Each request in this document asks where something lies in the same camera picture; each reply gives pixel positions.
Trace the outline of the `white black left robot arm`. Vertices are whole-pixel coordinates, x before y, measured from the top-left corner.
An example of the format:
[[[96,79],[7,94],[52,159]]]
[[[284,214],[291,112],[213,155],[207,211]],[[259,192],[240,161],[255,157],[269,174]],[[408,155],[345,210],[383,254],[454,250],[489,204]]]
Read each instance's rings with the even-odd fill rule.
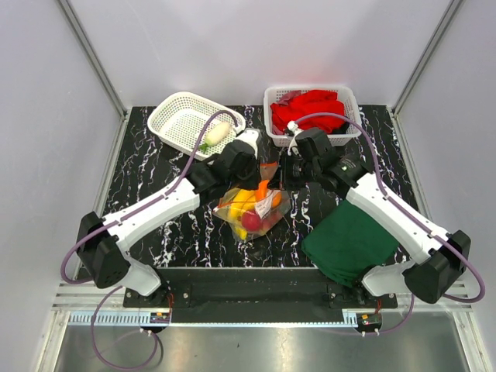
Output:
[[[86,215],[77,255],[95,286],[123,286],[139,293],[149,306],[162,305],[167,299],[162,278],[153,267],[129,256],[130,247],[165,222],[221,198],[232,188],[256,188],[259,165],[256,140],[241,136],[219,155],[188,163],[173,182],[127,209],[103,218]]]

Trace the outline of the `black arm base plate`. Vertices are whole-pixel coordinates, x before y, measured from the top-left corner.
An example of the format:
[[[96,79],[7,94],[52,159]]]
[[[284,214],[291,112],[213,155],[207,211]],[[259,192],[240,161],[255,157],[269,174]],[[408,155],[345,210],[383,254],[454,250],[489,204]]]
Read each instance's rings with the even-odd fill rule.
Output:
[[[282,324],[343,322],[344,311],[395,309],[395,295],[374,298],[315,268],[165,268],[164,288],[149,297],[126,290],[126,308],[172,306],[172,322]]]

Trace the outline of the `pale cream fake food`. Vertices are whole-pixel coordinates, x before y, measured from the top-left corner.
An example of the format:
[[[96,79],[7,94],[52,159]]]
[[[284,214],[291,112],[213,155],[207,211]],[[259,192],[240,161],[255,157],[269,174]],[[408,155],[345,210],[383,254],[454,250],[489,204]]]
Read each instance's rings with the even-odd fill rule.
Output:
[[[221,122],[209,130],[205,135],[203,144],[199,147],[200,151],[205,152],[209,148],[220,144],[230,133],[231,124],[228,122]]]

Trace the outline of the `clear zip top bag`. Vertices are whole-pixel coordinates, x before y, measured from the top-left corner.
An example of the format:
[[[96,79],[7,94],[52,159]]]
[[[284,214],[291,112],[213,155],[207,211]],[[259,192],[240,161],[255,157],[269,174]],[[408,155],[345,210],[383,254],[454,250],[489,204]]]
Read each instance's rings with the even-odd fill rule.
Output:
[[[266,235],[290,211],[289,194],[268,187],[276,170],[277,163],[262,164],[257,190],[233,188],[214,207],[214,215],[229,224],[235,241],[245,243]]]

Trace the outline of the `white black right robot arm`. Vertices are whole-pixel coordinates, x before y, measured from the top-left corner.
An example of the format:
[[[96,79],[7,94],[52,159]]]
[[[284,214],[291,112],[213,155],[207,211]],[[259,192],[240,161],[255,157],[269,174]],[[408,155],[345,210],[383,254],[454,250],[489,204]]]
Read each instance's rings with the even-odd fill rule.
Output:
[[[429,221],[382,183],[377,166],[338,153],[320,129],[289,125],[294,137],[281,157],[281,184],[286,189],[313,182],[359,209],[396,239],[409,261],[360,270],[352,298],[369,307],[380,295],[410,292],[435,304],[468,267],[470,237],[450,233]]]

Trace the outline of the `orange fake fruit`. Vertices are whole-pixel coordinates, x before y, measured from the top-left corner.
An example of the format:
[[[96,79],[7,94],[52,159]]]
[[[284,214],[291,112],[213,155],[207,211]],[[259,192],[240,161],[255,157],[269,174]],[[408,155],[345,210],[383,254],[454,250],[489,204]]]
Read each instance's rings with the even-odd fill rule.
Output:
[[[271,190],[268,188],[268,180],[262,180],[259,185],[258,189],[255,191],[255,200],[257,202],[263,201],[263,200],[270,200],[271,201],[271,207],[275,208],[279,206],[279,204],[282,201],[282,194],[278,190]]]

